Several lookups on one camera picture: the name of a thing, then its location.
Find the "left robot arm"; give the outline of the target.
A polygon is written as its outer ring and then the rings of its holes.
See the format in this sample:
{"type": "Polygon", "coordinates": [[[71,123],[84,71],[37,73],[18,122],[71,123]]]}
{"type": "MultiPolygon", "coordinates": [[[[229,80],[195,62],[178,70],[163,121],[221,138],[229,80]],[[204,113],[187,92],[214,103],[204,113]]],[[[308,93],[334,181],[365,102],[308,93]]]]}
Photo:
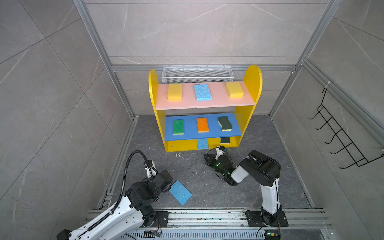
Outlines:
{"type": "Polygon", "coordinates": [[[63,230],[58,240],[115,240],[126,232],[140,227],[149,227],[156,221],[152,203],[161,193],[168,192],[173,178],[168,171],[158,172],[154,163],[140,150],[133,151],[126,162],[122,188],[118,200],[107,210],[87,224],[75,230],[63,230]],[[135,154],[143,157],[148,171],[147,178],[125,189],[129,164],[135,154]]]}

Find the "dark green curved sponge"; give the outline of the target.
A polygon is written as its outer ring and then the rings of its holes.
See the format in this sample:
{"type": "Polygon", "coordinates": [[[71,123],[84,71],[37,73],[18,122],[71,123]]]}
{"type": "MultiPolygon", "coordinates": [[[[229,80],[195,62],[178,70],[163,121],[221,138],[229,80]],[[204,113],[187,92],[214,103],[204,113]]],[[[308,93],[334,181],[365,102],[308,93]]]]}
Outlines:
{"type": "Polygon", "coordinates": [[[220,139],[220,144],[221,145],[229,145],[231,143],[231,138],[230,137],[222,137],[220,139]]]}
{"type": "Polygon", "coordinates": [[[228,118],[228,116],[220,116],[218,117],[218,123],[222,129],[222,132],[228,132],[233,129],[233,126],[228,118]]]}

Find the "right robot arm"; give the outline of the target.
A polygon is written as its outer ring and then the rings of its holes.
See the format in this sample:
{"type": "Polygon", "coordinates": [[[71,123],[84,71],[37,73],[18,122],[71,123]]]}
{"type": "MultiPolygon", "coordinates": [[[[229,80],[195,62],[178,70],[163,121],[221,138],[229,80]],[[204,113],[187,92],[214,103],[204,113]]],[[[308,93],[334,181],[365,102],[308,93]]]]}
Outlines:
{"type": "Polygon", "coordinates": [[[251,221],[260,219],[265,226],[278,223],[283,211],[279,199],[279,178],[282,169],[280,163],[258,151],[251,151],[236,167],[225,147],[215,148],[216,153],[204,155],[206,165],[230,186],[237,186],[247,177],[252,177],[262,190],[262,207],[258,217],[248,212],[251,221]]]}

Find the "green yellow sponge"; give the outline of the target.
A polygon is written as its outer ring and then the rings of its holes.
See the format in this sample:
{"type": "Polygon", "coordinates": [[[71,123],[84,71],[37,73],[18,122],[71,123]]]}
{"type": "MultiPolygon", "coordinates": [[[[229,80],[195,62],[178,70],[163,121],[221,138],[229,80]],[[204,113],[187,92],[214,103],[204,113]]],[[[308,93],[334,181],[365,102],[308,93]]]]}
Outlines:
{"type": "Polygon", "coordinates": [[[173,135],[179,136],[185,134],[185,124],[183,119],[173,120],[173,135]]]}

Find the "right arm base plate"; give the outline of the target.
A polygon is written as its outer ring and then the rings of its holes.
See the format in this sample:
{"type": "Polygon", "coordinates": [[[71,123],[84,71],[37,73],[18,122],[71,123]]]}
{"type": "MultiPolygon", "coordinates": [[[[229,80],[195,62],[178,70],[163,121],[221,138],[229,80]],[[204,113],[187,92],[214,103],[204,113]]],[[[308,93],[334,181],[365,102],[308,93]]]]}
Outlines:
{"type": "Polygon", "coordinates": [[[288,227],[289,223],[283,211],[274,215],[263,211],[246,211],[246,218],[249,227],[288,227]]]}

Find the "light blue sponge row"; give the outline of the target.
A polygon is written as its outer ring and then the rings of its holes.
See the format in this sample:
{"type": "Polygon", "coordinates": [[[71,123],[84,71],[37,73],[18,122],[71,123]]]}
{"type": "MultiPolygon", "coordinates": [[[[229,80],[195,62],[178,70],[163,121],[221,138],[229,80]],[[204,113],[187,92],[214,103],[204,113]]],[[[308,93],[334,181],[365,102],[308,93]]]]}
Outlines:
{"type": "Polygon", "coordinates": [[[197,139],[198,142],[198,150],[209,149],[208,139],[197,139]]]}

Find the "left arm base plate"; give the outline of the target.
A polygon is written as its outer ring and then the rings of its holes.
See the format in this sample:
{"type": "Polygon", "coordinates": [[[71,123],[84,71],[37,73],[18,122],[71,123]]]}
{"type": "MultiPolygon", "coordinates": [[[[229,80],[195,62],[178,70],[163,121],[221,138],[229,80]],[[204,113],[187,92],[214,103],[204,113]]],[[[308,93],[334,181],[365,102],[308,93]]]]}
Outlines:
{"type": "Polygon", "coordinates": [[[157,229],[158,225],[160,225],[159,228],[166,228],[168,226],[169,214],[170,212],[167,211],[156,212],[155,219],[149,227],[157,229]]]}

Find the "orange sponge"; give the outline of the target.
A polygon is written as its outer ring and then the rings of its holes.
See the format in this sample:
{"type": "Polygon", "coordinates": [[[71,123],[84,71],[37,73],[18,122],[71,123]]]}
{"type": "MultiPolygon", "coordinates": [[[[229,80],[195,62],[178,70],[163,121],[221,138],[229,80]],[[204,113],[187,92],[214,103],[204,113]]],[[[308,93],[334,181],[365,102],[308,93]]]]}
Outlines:
{"type": "Polygon", "coordinates": [[[197,118],[198,133],[208,133],[210,131],[207,118],[197,118]]]}

